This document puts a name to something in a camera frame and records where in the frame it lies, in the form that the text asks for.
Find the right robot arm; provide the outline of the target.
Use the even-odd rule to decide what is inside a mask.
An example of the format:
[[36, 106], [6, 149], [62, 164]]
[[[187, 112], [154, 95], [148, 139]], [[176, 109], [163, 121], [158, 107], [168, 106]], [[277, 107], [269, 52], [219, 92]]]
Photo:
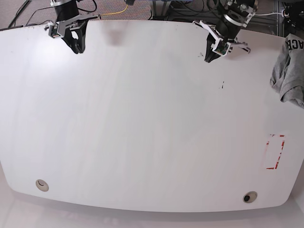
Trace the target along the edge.
[[80, 14], [77, 0], [52, 0], [50, 6], [55, 9], [57, 19], [45, 26], [52, 38], [61, 38], [75, 54], [80, 54], [86, 48], [86, 28], [90, 20], [97, 19], [95, 10], [83, 10]]

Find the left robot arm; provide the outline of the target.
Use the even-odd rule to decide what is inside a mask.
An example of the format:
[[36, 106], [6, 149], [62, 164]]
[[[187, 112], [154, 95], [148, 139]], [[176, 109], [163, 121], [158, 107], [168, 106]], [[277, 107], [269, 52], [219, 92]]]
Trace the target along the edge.
[[239, 42], [237, 35], [242, 28], [246, 28], [250, 20], [256, 14], [258, 8], [257, 0], [229, 0], [228, 8], [225, 9], [221, 3], [215, 1], [216, 10], [220, 19], [215, 26], [208, 25], [203, 21], [193, 21], [194, 24], [209, 32], [204, 61], [211, 61], [226, 56], [234, 47], [240, 48], [247, 53], [251, 49], [246, 42]]

